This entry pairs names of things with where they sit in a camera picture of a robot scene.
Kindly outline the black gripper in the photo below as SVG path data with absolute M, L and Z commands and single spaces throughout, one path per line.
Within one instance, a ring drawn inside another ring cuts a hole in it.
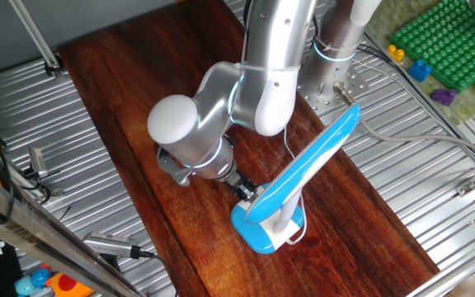
M 240 174 L 237 174 L 235 181 L 232 182 L 232 190 L 243 201 L 254 200 L 259 195 L 259 186 L 256 186 L 247 177 Z

